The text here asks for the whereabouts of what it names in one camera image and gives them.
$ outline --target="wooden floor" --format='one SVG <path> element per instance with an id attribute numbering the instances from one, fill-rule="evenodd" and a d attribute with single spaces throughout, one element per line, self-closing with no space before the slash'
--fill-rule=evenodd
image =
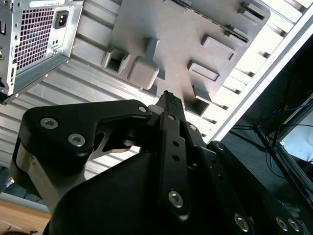
<path id="1" fill-rule="evenodd" d="M 0 234 L 23 232 L 42 234 L 50 214 L 0 200 Z"/>

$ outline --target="metal mesh vent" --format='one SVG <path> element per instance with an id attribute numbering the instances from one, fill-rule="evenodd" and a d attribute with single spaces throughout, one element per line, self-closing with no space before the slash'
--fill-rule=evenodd
<path id="1" fill-rule="evenodd" d="M 53 8 L 23 11 L 21 43 L 16 46 L 14 57 L 17 70 L 45 57 L 53 16 Z"/>

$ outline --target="bolt head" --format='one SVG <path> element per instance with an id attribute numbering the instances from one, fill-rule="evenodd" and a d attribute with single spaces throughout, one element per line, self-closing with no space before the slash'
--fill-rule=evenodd
<path id="1" fill-rule="evenodd" d="M 46 117 L 40 120 L 40 125 L 45 129 L 53 130 L 58 127 L 58 122 L 50 117 Z"/>
<path id="2" fill-rule="evenodd" d="M 299 226 L 292 220 L 292 219 L 288 219 L 288 222 L 289 222 L 289 224 L 292 226 L 292 228 L 294 229 L 294 230 L 296 230 L 297 232 L 299 232 L 300 231 L 300 228 L 299 228 Z"/>
<path id="3" fill-rule="evenodd" d="M 82 147 L 86 143 L 85 138 L 80 134 L 71 134 L 67 140 L 76 147 Z"/>
<path id="4" fill-rule="evenodd" d="M 246 220 L 239 214 L 235 214 L 235 222 L 238 225 L 239 228 L 241 228 L 242 231 L 245 233 L 249 231 L 249 225 L 246 222 Z"/>
<path id="5" fill-rule="evenodd" d="M 176 208 L 181 208 L 183 206 L 182 196 L 174 190 L 172 190 L 168 193 L 168 199 L 173 204 L 173 206 Z"/>

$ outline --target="white label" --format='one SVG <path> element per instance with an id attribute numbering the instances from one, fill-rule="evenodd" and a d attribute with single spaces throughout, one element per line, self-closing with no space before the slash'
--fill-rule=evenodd
<path id="1" fill-rule="evenodd" d="M 59 6 L 63 4 L 65 4 L 65 0 L 31 1 L 29 7 Z"/>

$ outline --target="power supply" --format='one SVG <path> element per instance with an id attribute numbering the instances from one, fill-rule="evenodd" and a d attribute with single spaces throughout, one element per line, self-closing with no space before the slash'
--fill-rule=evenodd
<path id="1" fill-rule="evenodd" d="M 0 102 L 7 104 L 66 62 L 83 0 L 0 0 Z"/>

